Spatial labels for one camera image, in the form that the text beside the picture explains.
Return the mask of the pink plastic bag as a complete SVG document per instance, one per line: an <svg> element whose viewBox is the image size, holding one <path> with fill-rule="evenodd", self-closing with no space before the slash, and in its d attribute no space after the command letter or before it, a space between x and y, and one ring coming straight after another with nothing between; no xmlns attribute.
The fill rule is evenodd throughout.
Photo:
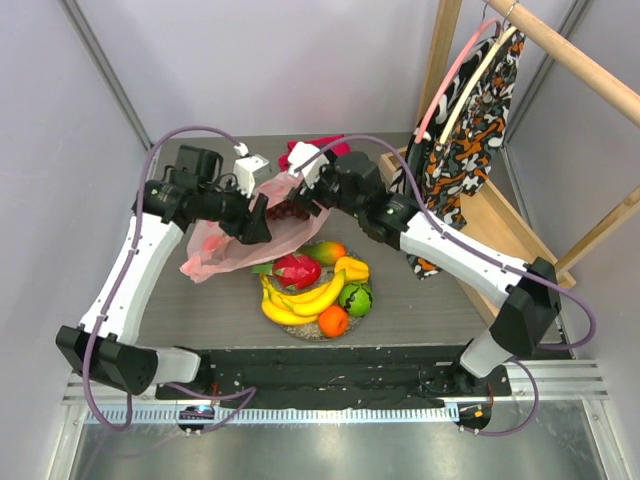
<svg viewBox="0 0 640 480"><path fill-rule="evenodd" d="M181 273L202 283L214 275L267 263L298 250L329 217L329 210L324 207L316 215L270 214L285 205L289 193L300 183L299 178L279 173L257 187L251 203L259 205L258 213L250 213L237 232L222 222L197 221Z"/></svg>

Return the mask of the red fake dragon fruit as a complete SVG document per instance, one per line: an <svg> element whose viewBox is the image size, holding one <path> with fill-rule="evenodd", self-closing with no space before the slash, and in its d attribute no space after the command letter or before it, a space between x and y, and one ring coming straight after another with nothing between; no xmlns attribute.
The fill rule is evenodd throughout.
<svg viewBox="0 0 640 480"><path fill-rule="evenodd" d="M279 259L255 265L254 274L275 278L287 290L303 290L313 285L322 273L322 266L302 253L291 253Z"/></svg>

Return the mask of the green orange fake mango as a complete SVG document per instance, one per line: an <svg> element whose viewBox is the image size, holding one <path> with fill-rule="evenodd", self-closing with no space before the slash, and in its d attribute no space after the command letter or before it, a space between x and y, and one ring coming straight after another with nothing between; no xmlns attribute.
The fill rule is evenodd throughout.
<svg viewBox="0 0 640 480"><path fill-rule="evenodd" d="M321 241L304 245L299 251L323 267L334 266L340 258L348 254L347 249L342 244L333 241Z"/></svg>

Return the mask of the yellow fake bell pepper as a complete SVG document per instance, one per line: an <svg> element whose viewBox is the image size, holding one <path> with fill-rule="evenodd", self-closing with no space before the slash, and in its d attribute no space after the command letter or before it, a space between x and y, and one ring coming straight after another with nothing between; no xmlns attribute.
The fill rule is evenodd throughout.
<svg viewBox="0 0 640 480"><path fill-rule="evenodd" d="M336 261L334 272L338 274L341 271L345 274L346 283L367 283L370 278L369 266L349 256L342 256Z"/></svg>

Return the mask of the yellow fake banana bunch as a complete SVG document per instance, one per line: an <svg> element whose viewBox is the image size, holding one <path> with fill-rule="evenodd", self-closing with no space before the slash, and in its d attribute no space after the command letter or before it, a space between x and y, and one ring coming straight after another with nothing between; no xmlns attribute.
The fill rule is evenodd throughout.
<svg viewBox="0 0 640 480"><path fill-rule="evenodd" d="M339 297L346 271L340 270L332 280L304 294L284 295L275 290L267 276L260 276L263 289L261 309L272 322L282 326L300 326L315 322Z"/></svg>

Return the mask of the green fake watermelon ball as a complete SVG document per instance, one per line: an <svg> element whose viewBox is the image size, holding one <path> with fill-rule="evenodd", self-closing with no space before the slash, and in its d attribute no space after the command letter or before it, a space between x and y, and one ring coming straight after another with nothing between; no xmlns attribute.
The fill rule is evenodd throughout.
<svg viewBox="0 0 640 480"><path fill-rule="evenodd" d="M363 317L372 308L372 289L366 283L349 283L342 289L338 297L338 304L350 316Z"/></svg>

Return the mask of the orange fake tangerine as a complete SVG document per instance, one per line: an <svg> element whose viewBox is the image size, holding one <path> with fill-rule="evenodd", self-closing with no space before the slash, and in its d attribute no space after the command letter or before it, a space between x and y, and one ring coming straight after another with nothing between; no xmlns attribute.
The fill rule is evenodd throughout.
<svg viewBox="0 0 640 480"><path fill-rule="evenodd" d="M317 324L324 336L328 338L339 337L349 327L349 315L339 305L331 305L318 316Z"/></svg>

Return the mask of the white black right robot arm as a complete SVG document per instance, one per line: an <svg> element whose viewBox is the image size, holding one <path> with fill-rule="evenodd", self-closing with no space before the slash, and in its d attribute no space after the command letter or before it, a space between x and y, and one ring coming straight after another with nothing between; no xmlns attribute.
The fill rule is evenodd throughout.
<svg viewBox="0 0 640 480"><path fill-rule="evenodd" d="M340 210L369 238L440 267L497 307L496 319L470 341L451 371L457 391L477 393L498 365L538 347L561 309L549 261L528 263L499 253L422 211L414 200L387 191L378 167L362 152L329 160L299 142L288 162L289 174L301 180L291 198L310 214Z"/></svg>

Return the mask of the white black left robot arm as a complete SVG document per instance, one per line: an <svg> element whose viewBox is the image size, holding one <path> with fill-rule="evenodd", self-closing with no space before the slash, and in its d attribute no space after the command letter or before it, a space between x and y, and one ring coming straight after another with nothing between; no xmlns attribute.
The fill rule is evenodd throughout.
<svg viewBox="0 0 640 480"><path fill-rule="evenodd" d="M270 176L267 159L241 154L230 173L222 156L183 145L175 165L144 185L134 203L124 244L99 295L75 328L60 328L55 343L84 383L130 395L152 385L178 383L190 398L213 385L202 357L184 347L151 349L138 343L141 320L163 267L198 220L216 223L245 245L270 241L268 198L256 193Z"/></svg>

